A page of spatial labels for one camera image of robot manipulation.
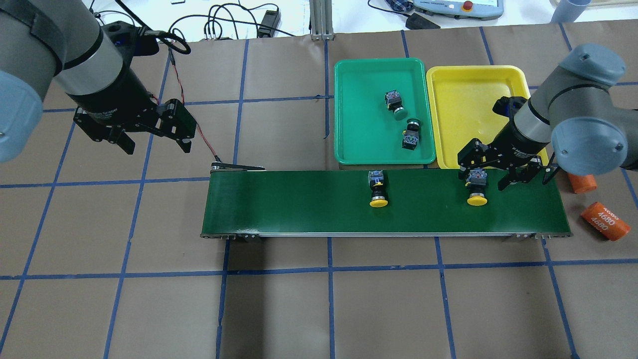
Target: power adapter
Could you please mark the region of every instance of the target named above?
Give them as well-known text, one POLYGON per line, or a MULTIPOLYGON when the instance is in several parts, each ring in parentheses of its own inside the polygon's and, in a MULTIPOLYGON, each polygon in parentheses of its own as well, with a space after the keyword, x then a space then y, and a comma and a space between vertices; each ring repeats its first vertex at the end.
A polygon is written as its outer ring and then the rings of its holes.
POLYGON ((258 38, 272 38, 275 36, 275 29, 279 26, 281 21, 281 13, 279 10, 272 11, 267 10, 263 15, 262 23, 257 31, 258 38))

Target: plastic tray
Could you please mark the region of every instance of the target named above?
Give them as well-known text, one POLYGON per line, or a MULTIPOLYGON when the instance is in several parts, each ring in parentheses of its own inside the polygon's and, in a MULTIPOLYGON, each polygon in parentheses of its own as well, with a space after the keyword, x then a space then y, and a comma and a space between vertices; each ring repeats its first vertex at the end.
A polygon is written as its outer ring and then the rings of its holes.
MULTIPOLYGON (((458 169, 457 154, 473 138, 487 144, 508 119, 492 112, 503 96, 530 97, 525 74, 514 66, 436 66, 427 92, 439 167, 458 169)), ((547 152, 540 153, 547 163, 547 152)))
POLYGON ((335 65, 334 155, 346 165, 429 164, 436 158, 427 101, 425 69, 419 59, 342 60, 335 65), (385 93, 398 90, 408 118, 421 121, 419 145, 401 147, 405 120, 396 121, 385 93))

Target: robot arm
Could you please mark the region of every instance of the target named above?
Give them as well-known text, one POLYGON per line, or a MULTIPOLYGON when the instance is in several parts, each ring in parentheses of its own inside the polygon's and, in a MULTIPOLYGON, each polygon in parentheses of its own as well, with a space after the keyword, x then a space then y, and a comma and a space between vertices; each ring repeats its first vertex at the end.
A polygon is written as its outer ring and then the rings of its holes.
POLYGON ((0 0, 0 23, 0 48, 9 49, 0 55, 0 162, 22 151, 52 79, 78 104, 73 119, 94 141, 132 154, 126 132, 145 131, 190 151, 195 119, 178 100, 152 101, 130 69, 133 56, 157 53, 160 32, 124 22, 102 29, 81 0, 0 0))
POLYGON ((594 43, 576 47, 529 100, 496 103, 494 111, 510 121, 492 143, 473 139, 459 152, 459 177, 492 166, 508 171, 500 190, 527 183, 543 169, 537 154, 550 142, 558 165, 572 174, 638 170, 638 112, 615 108, 609 96, 624 74, 613 51, 594 43))

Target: yellow push button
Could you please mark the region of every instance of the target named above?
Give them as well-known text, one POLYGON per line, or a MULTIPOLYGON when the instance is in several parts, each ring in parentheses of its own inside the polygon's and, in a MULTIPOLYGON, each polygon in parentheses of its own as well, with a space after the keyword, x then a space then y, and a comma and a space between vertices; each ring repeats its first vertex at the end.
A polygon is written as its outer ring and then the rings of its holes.
POLYGON ((370 206, 374 208, 381 208, 388 205, 388 201, 386 199, 373 199, 370 201, 370 206))
POLYGON ((487 203, 487 198, 481 195, 473 195, 468 198, 468 204, 470 206, 482 206, 487 203))

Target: blue grid line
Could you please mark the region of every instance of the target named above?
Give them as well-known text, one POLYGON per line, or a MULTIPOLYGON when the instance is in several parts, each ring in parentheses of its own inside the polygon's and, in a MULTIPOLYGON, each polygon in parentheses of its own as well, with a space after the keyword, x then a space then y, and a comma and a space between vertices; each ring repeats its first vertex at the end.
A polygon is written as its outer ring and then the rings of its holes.
POLYGON ((42 232, 42 227, 44 226, 44 221, 47 217, 48 208, 51 205, 51 198, 53 198, 53 192, 56 189, 56 182, 57 182, 57 179, 60 177, 60 172, 62 171, 62 164, 64 163, 64 159, 66 158, 66 153, 69 149, 69 144, 71 143, 71 136, 73 136, 74 128, 75 128, 75 122, 71 123, 69 134, 66 137, 66 142, 64 143, 64 149, 62 150, 62 155, 60 156, 60 162, 58 162, 57 164, 56 175, 53 178, 51 189, 48 191, 48 197, 44 205, 44 209, 42 210, 40 223, 38 224, 38 229, 33 238, 33 243, 31 244, 31 249, 29 250, 29 256, 27 257, 27 261, 24 265, 24 270, 22 271, 22 275, 20 276, 20 283, 18 284, 18 289, 16 290, 15 296, 13 297, 11 310, 9 311, 9 316, 7 317, 6 323, 4 325, 2 337, 0 339, 0 354, 2 353, 2 350, 4 348, 4 342, 6 341, 6 336, 9 333, 9 327, 11 326, 11 321, 13 321, 13 315, 15 314, 15 309, 18 305, 18 301, 20 300, 20 294, 22 293, 22 286, 24 286, 24 281, 26 280, 27 273, 29 272, 29 266, 31 265, 31 260, 33 259, 33 254, 35 253, 36 246, 38 245, 38 240, 40 239, 40 233, 42 232))
MULTIPOLYGON (((167 183, 167 182, 198 182, 209 181, 210 177, 178 177, 178 178, 153 178, 145 179, 144 183, 167 183)), ((82 186, 103 186, 103 185, 138 185, 140 179, 115 179, 111 181, 81 181, 81 182, 58 182, 56 187, 82 187, 82 186)), ((16 185, 0 185, 0 188, 32 188, 51 187, 52 183, 24 183, 16 185)))
POLYGON ((126 278, 168 278, 168 277, 214 277, 223 275, 223 270, 200 271, 160 271, 154 273, 126 273, 126 278))
POLYGON ((636 196, 636 191, 634 190, 634 186, 632 185, 632 181, 629 179, 629 175, 627 174, 626 169, 621 170, 623 173, 623 177, 625 177, 625 182, 627 182, 627 187, 629 187, 629 192, 632 194, 632 198, 634 199, 634 204, 636 208, 638 208, 638 197, 636 196))
POLYGON ((75 112, 75 109, 48 109, 48 110, 42 110, 42 112, 44 112, 44 113, 50 113, 50 112, 75 112))
POLYGON ((0 188, 33 188, 33 187, 51 187, 53 183, 23 183, 21 185, 0 185, 0 188))
POLYGON ((489 60, 489 64, 493 65, 494 60, 492 59, 492 52, 489 50, 489 44, 487 43, 487 38, 485 37, 485 31, 483 30, 482 26, 480 26, 478 30, 480 31, 480 36, 483 38, 483 45, 485 45, 485 51, 487 52, 487 59, 489 60))
POLYGON ((572 331, 569 328, 569 322, 567 321, 567 314, 565 313, 565 306, 563 305, 563 298, 560 295, 560 289, 558 288, 558 281, 556 280, 556 274, 554 272, 554 266, 552 259, 549 255, 549 249, 547 248, 547 242, 545 238, 540 240, 543 246, 543 252, 545 252, 545 260, 547 261, 547 268, 549 269, 549 276, 552 280, 552 286, 554 287, 554 294, 556 295, 556 302, 558 303, 558 311, 560 312, 560 318, 563 321, 563 327, 565 329, 565 335, 567 336, 567 344, 572 354, 573 359, 579 359, 576 353, 576 347, 574 346, 574 340, 572 338, 572 331))
MULTIPOLYGON (((327 238, 328 269, 332 268, 332 237, 327 238)), ((330 331, 330 359, 335 359, 334 345, 334 276, 333 272, 328 272, 328 322, 330 331)))
POLYGON ((390 271, 390 270, 435 270, 437 264, 413 264, 408 266, 344 266, 332 267, 330 271, 390 271))
POLYGON ((26 279, 98 279, 119 278, 120 273, 85 273, 85 274, 30 274, 26 279))
POLYGON ((401 30, 401 40, 403 41, 403 52, 405 57, 410 57, 410 50, 408 49, 408 42, 405 39, 405 31, 401 30))
POLYGON ((323 94, 325 95, 325 137, 323 139, 328 138, 330 135, 330 103, 328 101, 329 98, 334 98, 334 96, 328 95, 330 86, 330 77, 328 71, 328 63, 329 63, 329 47, 328 40, 323 41, 323 94))
POLYGON ((56 187, 74 187, 74 186, 101 186, 101 185, 139 185, 139 179, 120 179, 113 181, 81 181, 81 182, 61 182, 56 183, 56 187))
POLYGON ((239 87, 239 101, 237 106, 237 127, 235 127, 235 148, 233 152, 233 164, 237 164, 237 155, 239 152, 239 135, 241 132, 241 112, 244 107, 244 87, 246 85, 246 63, 248 62, 248 42, 244 44, 244 60, 241 66, 241 83, 239 87))
MULTIPOLYGON (((617 259, 576 259, 569 261, 544 261, 544 262, 503 262, 503 263, 455 263, 444 264, 443 269, 481 269, 481 268, 522 268, 547 266, 587 266, 601 264, 638 264, 638 258, 617 259)), ((209 271, 161 271, 161 272, 133 272, 125 273, 125 278, 165 278, 165 277, 212 277, 218 275, 277 275, 291 273, 334 273, 349 271, 395 271, 395 270, 438 270, 438 264, 409 264, 390 266, 328 266, 283 268, 273 270, 209 270, 209 271)), ((119 278, 120 273, 79 273, 79 274, 30 274, 26 280, 31 279, 99 279, 119 278)), ((0 280, 19 280, 21 275, 1 275, 0 280)))
POLYGON ((447 339, 450 342, 450 357, 456 359, 456 347, 454 345, 454 335, 452 334, 452 318, 450 317, 450 305, 447 300, 447 287, 445 285, 445 265, 443 263, 443 255, 441 254, 439 237, 434 237, 434 246, 436 247, 436 262, 438 264, 439 279, 441 281, 441 295, 443 296, 443 312, 445 314, 445 326, 447 327, 447 339))
POLYGON ((181 177, 181 178, 154 178, 145 179, 146 183, 167 183, 167 182, 201 182, 210 181, 210 177, 181 177))
POLYGON ((217 337, 215 340, 215 359, 221 355, 221 322, 224 319, 224 308, 226 306, 226 282, 228 280, 228 258, 230 257, 230 240, 226 240, 224 247, 224 265, 221 275, 221 290, 219 291, 219 315, 217 318, 217 337))
MULTIPOLYGON (((170 65, 170 54, 166 57, 166 65, 164 66, 164 74, 162 76, 161 87, 159 89, 158 102, 162 101, 164 96, 164 88, 166 86, 166 79, 168 77, 168 67, 170 65)), ((111 318, 108 323, 107 340, 104 345, 103 358, 107 359, 109 351, 111 349, 111 339, 113 338, 113 329, 115 328, 115 319, 117 318, 117 309, 119 308, 119 300, 122 295, 122 287, 124 285, 124 278, 126 274, 126 266, 128 265, 128 258, 131 253, 131 240, 135 233, 135 226, 137 225, 137 216, 140 211, 140 203, 142 202, 142 194, 144 193, 144 182, 146 180, 146 173, 149 168, 149 160, 151 158, 151 148, 153 145, 153 134, 149 135, 149 143, 146 147, 146 156, 144 158, 144 166, 142 168, 142 175, 140 179, 140 188, 137 192, 137 200, 135 201, 135 209, 133 210, 133 218, 131 219, 131 228, 128 233, 128 240, 126 242, 126 249, 124 250, 124 259, 122 260, 122 268, 119 274, 119 280, 117 281, 117 290, 115 291, 115 300, 113 302, 113 309, 111 311, 111 318)))
POLYGON ((291 274, 291 273, 318 273, 328 271, 326 267, 310 268, 285 268, 276 270, 229 270, 227 275, 270 275, 270 274, 291 274))
POLYGON ((573 50, 572 44, 569 42, 569 38, 567 37, 567 33, 565 32, 565 28, 563 27, 563 24, 558 23, 558 27, 560 27, 560 32, 563 34, 563 39, 565 40, 565 45, 567 45, 567 49, 569 51, 573 50))
POLYGON ((470 269, 470 268, 519 268, 519 267, 541 267, 545 262, 509 262, 509 263, 459 263, 444 264, 445 269, 470 269))
POLYGON ((221 105, 222 103, 239 103, 239 100, 217 100, 217 101, 192 101, 185 102, 186 106, 194 106, 194 105, 221 105))

